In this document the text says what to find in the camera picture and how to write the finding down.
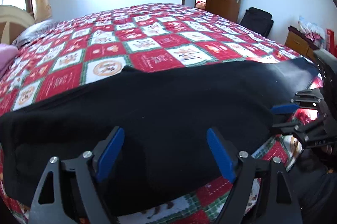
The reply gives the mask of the black pants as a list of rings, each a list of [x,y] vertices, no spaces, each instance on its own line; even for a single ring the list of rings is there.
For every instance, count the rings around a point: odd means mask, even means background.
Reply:
[[[107,208],[122,216],[161,205],[220,176],[207,129],[255,152],[271,135],[271,107],[309,87],[318,72],[304,58],[155,73],[126,67],[8,112],[1,116],[5,192],[30,206],[51,157],[78,157],[119,126],[125,142],[100,189]]]

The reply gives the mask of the wooden desk cabinet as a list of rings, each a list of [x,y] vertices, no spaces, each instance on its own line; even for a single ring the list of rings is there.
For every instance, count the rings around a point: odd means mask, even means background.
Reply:
[[[293,26],[289,26],[285,46],[307,57],[311,61],[315,61],[314,51],[319,49],[311,40]]]

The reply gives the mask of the clutter on desk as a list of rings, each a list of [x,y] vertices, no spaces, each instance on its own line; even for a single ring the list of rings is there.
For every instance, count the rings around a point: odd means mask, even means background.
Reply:
[[[315,23],[299,16],[299,31],[306,36],[317,48],[325,49],[336,57],[336,33],[331,29],[323,29]]]

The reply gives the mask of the black suitcase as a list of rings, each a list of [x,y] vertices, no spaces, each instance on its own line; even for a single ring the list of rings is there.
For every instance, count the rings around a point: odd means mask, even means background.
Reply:
[[[273,27],[274,20],[272,19],[272,14],[250,7],[246,10],[239,24],[267,38]]]

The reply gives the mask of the pink folded blanket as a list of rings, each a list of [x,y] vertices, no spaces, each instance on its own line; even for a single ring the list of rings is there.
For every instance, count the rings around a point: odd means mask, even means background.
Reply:
[[[9,65],[14,61],[18,54],[18,48],[5,43],[0,44],[0,78],[3,77]]]

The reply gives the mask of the red patchwork bed quilt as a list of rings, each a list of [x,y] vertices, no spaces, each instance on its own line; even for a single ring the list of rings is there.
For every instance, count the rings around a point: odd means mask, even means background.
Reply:
[[[279,63],[303,55],[221,16],[175,4],[88,14],[18,39],[1,77],[1,113],[19,110],[122,71],[213,63]]]

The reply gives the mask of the grey striped pillow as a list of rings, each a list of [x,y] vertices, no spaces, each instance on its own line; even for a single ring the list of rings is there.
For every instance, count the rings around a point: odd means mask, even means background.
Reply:
[[[42,34],[56,27],[58,21],[55,20],[45,20],[37,24],[31,25],[26,30],[24,30],[13,42],[12,45],[17,48],[21,48],[27,43],[32,42],[37,39]]]

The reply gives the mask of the cream round headboard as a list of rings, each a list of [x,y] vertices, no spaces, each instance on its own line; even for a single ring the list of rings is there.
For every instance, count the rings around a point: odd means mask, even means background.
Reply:
[[[1,43],[11,45],[27,28],[33,25],[34,18],[25,10],[11,5],[0,6]]]

